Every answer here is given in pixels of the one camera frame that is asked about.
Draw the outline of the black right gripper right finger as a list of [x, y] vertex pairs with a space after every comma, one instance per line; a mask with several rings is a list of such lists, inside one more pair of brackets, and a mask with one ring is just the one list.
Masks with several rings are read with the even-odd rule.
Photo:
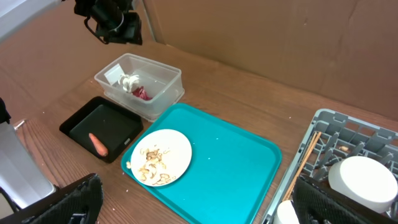
[[300, 224], [397, 224], [307, 175], [295, 182], [293, 205]]

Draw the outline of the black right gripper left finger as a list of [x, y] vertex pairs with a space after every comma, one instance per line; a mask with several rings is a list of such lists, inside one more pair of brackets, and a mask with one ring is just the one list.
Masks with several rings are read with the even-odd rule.
[[103, 205], [103, 184], [91, 173], [55, 193], [15, 210], [1, 223], [15, 224], [96, 224]]

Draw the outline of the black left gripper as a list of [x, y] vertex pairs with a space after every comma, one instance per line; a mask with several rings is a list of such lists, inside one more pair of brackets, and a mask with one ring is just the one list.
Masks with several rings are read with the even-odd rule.
[[142, 44], [141, 19], [130, 0], [76, 0], [74, 13], [103, 44]]

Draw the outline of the white cup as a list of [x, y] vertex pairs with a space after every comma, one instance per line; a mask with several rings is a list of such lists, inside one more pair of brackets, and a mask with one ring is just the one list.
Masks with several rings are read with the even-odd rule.
[[299, 220], [291, 200], [285, 200], [279, 204], [272, 223], [299, 224]]

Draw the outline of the white bowl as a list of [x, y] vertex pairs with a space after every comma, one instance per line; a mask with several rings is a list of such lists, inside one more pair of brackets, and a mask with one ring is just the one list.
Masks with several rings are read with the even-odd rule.
[[364, 156], [351, 156], [332, 165], [328, 182], [333, 190], [377, 213], [388, 211], [397, 196], [392, 172]]

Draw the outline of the orange carrot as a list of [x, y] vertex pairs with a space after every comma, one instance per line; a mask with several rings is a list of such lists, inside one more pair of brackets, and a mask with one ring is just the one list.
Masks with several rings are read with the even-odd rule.
[[106, 146], [92, 133], [89, 133], [89, 138], [94, 145], [96, 152], [101, 157], [106, 157], [108, 155], [108, 149]]

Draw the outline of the white tissue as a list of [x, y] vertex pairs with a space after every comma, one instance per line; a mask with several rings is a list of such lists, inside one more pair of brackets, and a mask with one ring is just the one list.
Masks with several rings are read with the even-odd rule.
[[139, 75], [121, 75], [118, 83], [125, 92], [131, 93], [138, 87]]

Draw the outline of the red snack wrapper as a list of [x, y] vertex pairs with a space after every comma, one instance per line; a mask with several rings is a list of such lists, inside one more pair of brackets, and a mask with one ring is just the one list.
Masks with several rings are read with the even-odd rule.
[[140, 86], [139, 88], [136, 88], [134, 91], [132, 91], [132, 94], [142, 100], [149, 101], [152, 99], [147, 92], [145, 91], [143, 86]]

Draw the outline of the large white plate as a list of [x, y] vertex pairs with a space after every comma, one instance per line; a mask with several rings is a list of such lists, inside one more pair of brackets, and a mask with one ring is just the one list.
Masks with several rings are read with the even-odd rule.
[[192, 146], [184, 134], [160, 129], [143, 137], [133, 148], [128, 170], [138, 182], [160, 187], [181, 177], [191, 159]]

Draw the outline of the grey dish rack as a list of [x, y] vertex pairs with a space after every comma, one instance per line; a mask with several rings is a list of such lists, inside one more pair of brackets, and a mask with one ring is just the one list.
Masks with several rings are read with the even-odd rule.
[[262, 223], [270, 224], [300, 166], [302, 174], [327, 180], [330, 167], [350, 156], [365, 156], [397, 177], [397, 133], [329, 109], [319, 109], [269, 204]]

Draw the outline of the clear plastic bin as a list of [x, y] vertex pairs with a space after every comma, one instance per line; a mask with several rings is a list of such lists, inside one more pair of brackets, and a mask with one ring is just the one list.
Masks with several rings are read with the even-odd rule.
[[150, 122], [185, 93], [180, 69], [134, 54], [120, 56], [95, 80], [108, 98]]

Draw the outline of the black bin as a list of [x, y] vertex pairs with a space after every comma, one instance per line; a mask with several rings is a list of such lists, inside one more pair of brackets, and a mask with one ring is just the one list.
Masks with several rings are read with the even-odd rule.
[[[112, 163], [143, 130], [143, 124], [139, 115], [96, 96], [64, 121], [59, 130], [97, 158]], [[96, 151], [89, 134], [105, 146], [106, 156]]]

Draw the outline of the teal plastic tray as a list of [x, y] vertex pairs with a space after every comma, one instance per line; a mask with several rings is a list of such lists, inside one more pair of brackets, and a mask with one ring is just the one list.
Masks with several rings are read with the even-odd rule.
[[146, 135], [184, 134], [192, 146], [188, 169], [175, 182], [143, 187], [190, 223], [252, 223], [282, 161], [280, 149], [249, 131], [184, 103], [167, 109], [126, 151], [125, 163]]

